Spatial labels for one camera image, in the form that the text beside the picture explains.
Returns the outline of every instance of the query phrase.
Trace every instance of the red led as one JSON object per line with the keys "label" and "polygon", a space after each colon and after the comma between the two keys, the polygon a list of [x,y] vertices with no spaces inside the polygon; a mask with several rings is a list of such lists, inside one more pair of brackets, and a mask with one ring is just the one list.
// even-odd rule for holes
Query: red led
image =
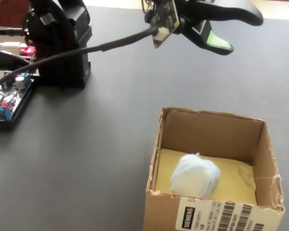
{"label": "red led", "polygon": [[27,54],[34,54],[35,52],[35,47],[26,47],[25,48],[25,53]]}

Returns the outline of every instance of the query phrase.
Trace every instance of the gray mat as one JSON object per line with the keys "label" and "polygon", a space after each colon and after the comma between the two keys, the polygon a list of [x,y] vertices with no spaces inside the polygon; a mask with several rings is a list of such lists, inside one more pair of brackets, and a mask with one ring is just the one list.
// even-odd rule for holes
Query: gray mat
{"label": "gray mat", "polygon": [[[89,45],[145,29],[140,10],[89,7]],[[0,231],[141,231],[145,185],[164,106],[265,119],[289,231],[289,21],[213,23],[235,52],[183,36],[90,54],[83,91],[39,88],[17,129],[0,133]]]}

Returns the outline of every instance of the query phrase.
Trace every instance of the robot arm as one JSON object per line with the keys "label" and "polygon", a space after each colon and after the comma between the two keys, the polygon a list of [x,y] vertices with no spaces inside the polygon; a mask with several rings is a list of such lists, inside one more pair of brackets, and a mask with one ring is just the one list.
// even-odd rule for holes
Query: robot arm
{"label": "robot arm", "polygon": [[[90,15],[82,0],[31,0],[23,21],[26,44],[36,59],[87,47],[92,36]],[[75,55],[39,67],[45,85],[84,88],[90,74],[88,55]]]}
{"label": "robot arm", "polygon": [[263,23],[262,14],[248,0],[154,0],[154,3],[145,21],[168,30],[168,34],[153,38],[156,48],[174,33],[183,34],[200,48],[228,55],[233,47],[214,34],[210,20],[240,20],[252,26]]}

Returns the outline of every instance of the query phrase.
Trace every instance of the cardboard box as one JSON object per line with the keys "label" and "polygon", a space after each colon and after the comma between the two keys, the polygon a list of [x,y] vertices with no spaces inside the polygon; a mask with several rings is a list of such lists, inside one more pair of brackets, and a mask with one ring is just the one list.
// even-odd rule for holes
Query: cardboard box
{"label": "cardboard box", "polygon": [[[257,205],[156,192],[161,148],[252,164]],[[162,110],[146,187],[144,231],[276,231],[284,213],[265,121],[182,108]]]}

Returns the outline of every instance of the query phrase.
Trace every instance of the cable connector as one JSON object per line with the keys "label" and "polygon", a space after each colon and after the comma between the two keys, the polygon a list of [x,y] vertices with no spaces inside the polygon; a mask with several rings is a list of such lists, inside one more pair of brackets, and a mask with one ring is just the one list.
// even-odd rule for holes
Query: cable connector
{"label": "cable connector", "polygon": [[27,48],[27,45],[25,43],[21,43],[21,42],[3,42],[3,43],[0,43],[0,50],[9,51],[9,52],[14,51],[17,54],[19,54],[19,52],[25,48]]}
{"label": "cable connector", "polygon": [[6,28],[0,29],[0,35],[2,36],[24,36],[22,28]]}
{"label": "cable connector", "polygon": [[166,27],[161,27],[158,29],[158,33],[155,36],[153,35],[153,39],[157,41],[164,41],[168,35],[169,29]]}

